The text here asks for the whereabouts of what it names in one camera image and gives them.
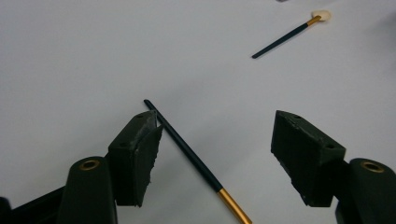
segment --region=black plastic part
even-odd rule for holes
[[[105,158],[89,157],[70,168],[57,223],[117,223]]]
[[[8,214],[11,211],[11,205],[7,198],[0,197],[0,217]]]
[[[56,189],[6,212],[0,216],[0,223],[55,223],[63,192],[64,188]]]
[[[259,52],[255,53],[253,56],[251,56],[253,59],[257,59],[260,56],[262,56],[264,53],[270,51],[271,49],[274,49],[275,47],[281,45],[283,42],[287,41],[288,39],[294,37],[295,35],[299,34],[301,31],[303,31],[306,27],[308,27],[307,23],[304,23],[303,25],[295,28],[294,30],[288,32],[286,35],[280,37],[277,41],[274,43],[270,44],[268,47],[260,50]]]
[[[276,111],[271,152],[305,204],[329,207],[331,178],[342,168],[346,149],[298,115]]]
[[[338,197],[339,224],[396,223],[396,174],[388,166],[367,159],[354,159],[346,171],[347,194]]]
[[[194,167],[198,170],[201,176],[204,177],[206,182],[210,185],[210,187],[215,191],[219,192],[223,189],[223,186],[216,179],[216,177],[212,174],[212,172],[207,168],[207,166],[201,161],[201,159],[195,154],[192,148],[187,145],[187,143],[181,138],[181,136],[176,132],[176,130],[171,126],[171,124],[163,117],[163,115],[158,111],[158,109],[151,103],[150,100],[144,101],[148,109],[156,110],[158,114],[158,121],[164,126],[165,130],[168,131],[169,135],[176,142],[176,144],[180,147],[181,151],[186,155],[186,157],[190,160],[190,162],[194,165]]]
[[[158,153],[163,127],[157,114],[148,111],[134,116],[108,147],[117,205],[142,206],[150,171]]]

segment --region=small brush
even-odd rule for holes
[[[328,21],[332,17],[332,14],[327,11],[327,10],[318,10],[318,11],[313,11],[312,12],[312,19],[303,25],[295,28],[294,30],[290,31],[288,34],[280,37],[277,41],[266,47],[265,49],[260,50],[253,56],[251,56],[253,59],[257,59],[260,56],[262,56],[264,53],[270,51],[271,49],[275,48],[276,46],[282,44],[283,42],[287,41],[288,39],[294,37],[295,35],[299,34],[301,31],[306,29],[308,26],[311,26],[317,21]]]
[[[157,119],[163,125],[169,135],[175,140],[180,149],[184,152],[190,162],[195,166],[198,172],[203,176],[206,182],[212,187],[212,189],[219,195],[221,200],[227,205],[227,207],[233,212],[235,217],[241,224],[253,223],[245,212],[239,207],[239,205],[233,200],[227,190],[220,184],[216,177],[210,172],[206,165],[201,159],[192,151],[187,143],[181,138],[176,130],[169,124],[169,122],[163,117],[157,108],[151,103],[150,100],[144,101],[146,106],[150,110],[157,111]]]

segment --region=black plastic jaw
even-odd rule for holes
[[[155,111],[134,116],[108,147],[117,205],[142,206],[163,131],[156,118]]]

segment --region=gold metal ring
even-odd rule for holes
[[[370,162],[370,161],[363,161],[361,163],[361,166],[364,169],[369,170],[369,171],[374,172],[374,173],[379,173],[380,174],[380,173],[384,173],[385,172],[384,168],[382,168],[380,165],[378,165],[376,163],[373,163],[373,162]]]
[[[82,171],[93,170],[100,164],[97,160],[84,161],[78,168]]]

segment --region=brush handle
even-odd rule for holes
[[[212,187],[215,192],[219,192],[223,189],[223,186],[216,179],[216,177],[210,172],[207,166],[201,161],[201,159],[192,151],[192,148],[187,145],[187,143],[181,138],[181,136],[176,132],[176,130],[169,124],[169,122],[163,117],[163,115],[158,111],[157,108],[149,101],[144,101],[148,109],[157,111],[157,119],[163,125],[165,130],[169,133],[172,139],[180,147],[181,151],[186,155],[198,172],[204,177],[206,182]]]
[[[276,46],[282,44],[283,42],[287,41],[288,39],[294,37],[295,35],[299,34],[301,31],[303,31],[304,29],[306,29],[306,27],[308,27],[307,23],[304,23],[303,25],[295,28],[294,30],[290,31],[288,34],[280,37],[276,42],[270,44],[268,47],[266,47],[265,49],[260,50],[259,52],[257,52],[256,54],[254,54],[253,56],[251,56],[253,59],[257,59],[258,57],[262,56],[264,53],[270,51],[271,49],[275,48]]]

